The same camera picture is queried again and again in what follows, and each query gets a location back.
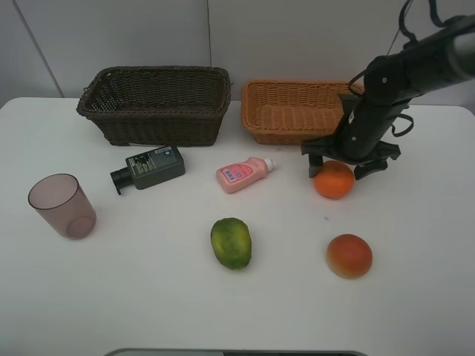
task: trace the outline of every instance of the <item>table surface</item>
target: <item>table surface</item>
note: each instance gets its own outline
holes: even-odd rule
[[[416,127],[389,168],[339,201],[318,196],[298,147],[253,142],[233,102],[216,145],[182,148],[186,174],[118,196],[109,176],[143,147],[113,147],[77,99],[15,99],[0,110],[0,354],[103,356],[121,348],[473,355],[475,118],[413,106]],[[233,195],[216,169],[249,156],[278,168]],[[98,220],[58,236],[28,205],[41,178],[75,175]],[[237,217],[252,261],[230,271],[209,232]],[[327,243],[357,234],[371,271],[344,280]]]

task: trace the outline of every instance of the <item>green papaya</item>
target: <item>green papaya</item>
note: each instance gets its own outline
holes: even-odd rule
[[[211,244],[217,260],[229,269],[242,269],[251,260],[251,235],[239,219],[218,220],[211,229]]]

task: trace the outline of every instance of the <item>transparent cup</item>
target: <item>transparent cup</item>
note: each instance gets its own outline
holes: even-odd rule
[[[68,239],[86,237],[96,225],[96,212],[70,174],[54,174],[37,182],[28,202],[58,234]]]

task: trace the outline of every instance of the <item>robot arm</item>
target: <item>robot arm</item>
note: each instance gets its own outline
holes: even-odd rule
[[[441,22],[435,1],[429,2],[434,24],[445,28],[418,42],[400,17],[402,33],[410,38],[404,50],[377,57],[350,82],[351,90],[351,85],[364,76],[365,92],[341,95],[344,115],[333,135],[302,143],[302,154],[309,154],[311,177],[322,166],[323,156],[356,165],[356,179],[383,171],[387,158],[397,159],[400,151],[397,145],[380,139],[398,117],[410,120],[411,126],[401,133],[395,133],[393,127],[394,136],[410,131],[413,120],[401,113],[409,101],[475,78],[475,15]]]

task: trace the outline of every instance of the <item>white bottle cap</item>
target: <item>white bottle cap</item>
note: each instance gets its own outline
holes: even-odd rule
[[[275,168],[275,162],[272,161],[270,158],[264,158],[263,160],[267,165],[267,172],[270,172]]]

